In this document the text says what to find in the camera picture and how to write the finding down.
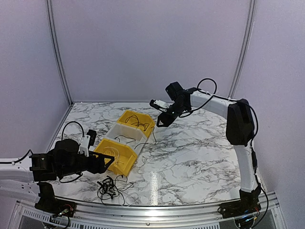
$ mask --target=cable bundle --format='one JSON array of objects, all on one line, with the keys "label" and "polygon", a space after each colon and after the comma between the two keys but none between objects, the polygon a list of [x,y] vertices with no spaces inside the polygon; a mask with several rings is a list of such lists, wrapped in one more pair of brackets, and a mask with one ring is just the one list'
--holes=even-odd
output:
[{"label": "cable bundle", "polygon": [[108,199],[114,199],[116,197],[122,197],[123,198],[123,204],[120,203],[120,199],[118,199],[119,201],[119,205],[121,206],[125,206],[125,197],[123,195],[122,192],[128,190],[129,188],[133,187],[133,183],[131,183],[127,188],[117,188],[116,186],[116,183],[117,182],[124,182],[125,184],[127,184],[128,182],[128,178],[126,177],[126,180],[122,180],[122,179],[118,179],[119,177],[123,178],[124,175],[118,175],[114,180],[110,177],[110,176],[107,176],[107,178],[105,178],[103,181],[98,181],[97,183],[100,185],[100,188],[99,190],[97,191],[97,196],[98,198],[101,200],[101,203],[104,204],[104,205],[107,205],[107,206],[111,206],[113,204],[105,204],[104,201],[105,200],[108,200]]}]

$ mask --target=marble tabletop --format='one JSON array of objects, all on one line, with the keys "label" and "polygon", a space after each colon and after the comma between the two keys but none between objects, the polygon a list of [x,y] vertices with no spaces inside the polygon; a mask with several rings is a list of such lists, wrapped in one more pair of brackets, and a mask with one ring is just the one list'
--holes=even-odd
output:
[{"label": "marble tabletop", "polygon": [[[76,103],[65,123],[77,121],[85,132],[97,131],[94,147],[103,139],[125,110],[149,114],[155,121],[160,113],[148,103]],[[165,128],[155,128],[157,144],[144,145],[128,183],[133,187],[123,192],[127,204],[137,206],[171,206],[211,203],[239,198],[240,174],[233,147],[225,137],[226,120],[203,109],[187,118],[177,118]],[[62,128],[56,140],[60,140]],[[80,128],[67,126],[64,138],[81,142]],[[148,139],[153,143],[153,135]],[[97,191],[101,181],[116,175],[84,175],[75,182],[61,184],[53,181],[55,195],[88,202],[100,202]],[[75,178],[67,176],[64,180]],[[118,187],[127,187],[121,182]],[[106,203],[123,203],[118,200]]]}]

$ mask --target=storage bin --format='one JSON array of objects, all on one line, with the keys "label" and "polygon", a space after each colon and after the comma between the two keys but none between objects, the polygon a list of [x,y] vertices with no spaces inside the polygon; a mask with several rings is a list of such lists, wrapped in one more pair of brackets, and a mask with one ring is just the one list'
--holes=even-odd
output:
[{"label": "storage bin", "polygon": [[115,123],[106,133],[105,138],[129,146],[137,155],[147,141],[146,135],[139,128],[120,123]]},{"label": "storage bin", "polygon": [[114,156],[114,162],[109,166],[109,170],[118,175],[128,176],[137,154],[124,144],[104,138],[95,148],[94,152]]},{"label": "storage bin", "polygon": [[126,110],[117,123],[140,129],[148,138],[153,131],[155,122],[148,114]]}]

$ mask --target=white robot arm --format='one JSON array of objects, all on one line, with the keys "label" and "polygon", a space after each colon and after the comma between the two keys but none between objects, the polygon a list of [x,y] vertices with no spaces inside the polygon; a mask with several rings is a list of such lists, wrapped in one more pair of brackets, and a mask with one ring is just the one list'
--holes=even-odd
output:
[{"label": "white robot arm", "polygon": [[178,82],[171,83],[165,90],[174,101],[173,104],[169,105],[160,100],[150,102],[152,107],[162,112],[158,117],[158,127],[168,127],[177,117],[189,116],[201,108],[227,120],[226,136],[234,146],[241,174],[241,200],[221,205],[220,213],[223,217],[235,217],[245,211],[255,212],[255,209],[261,209],[258,201],[261,186],[256,176],[257,160],[252,147],[256,134],[252,107],[248,102],[245,99],[237,101],[209,94],[198,88],[185,90]]},{"label": "white robot arm", "polygon": [[[104,173],[114,157],[103,154],[96,157],[96,153],[88,150],[95,137],[96,132],[89,130],[81,145],[72,139],[64,139],[56,142],[55,148],[46,154],[33,154],[29,150],[22,158],[1,159],[0,195],[34,201],[35,208],[58,216],[67,211],[67,206],[75,209],[74,202],[55,198],[52,185],[45,181],[72,174],[79,178],[83,171]],[[68,212],[65,214],[73,216],[73,210]]]}]

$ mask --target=white wall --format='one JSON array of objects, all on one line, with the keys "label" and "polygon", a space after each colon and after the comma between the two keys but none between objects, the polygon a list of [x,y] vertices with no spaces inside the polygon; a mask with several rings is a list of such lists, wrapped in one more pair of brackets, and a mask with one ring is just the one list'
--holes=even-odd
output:
[{"label": "white wall", "polygon": [[255,108],[259,168],[289,229],[305,220],[305,2],[259,0],[235,94]]},{"label": "white wall", "polygon": [[[0,1],[0,157],[45,152],[68,108],[43,0]],[[0,228],[15,199],[0,196]]]},{"label": "white wall", "polygon": [[[228,95],[249,0],[55,0],[74,101],[169,100],[165,87],[214,78]],[[206,89],[213,91],[213,84]]]}]

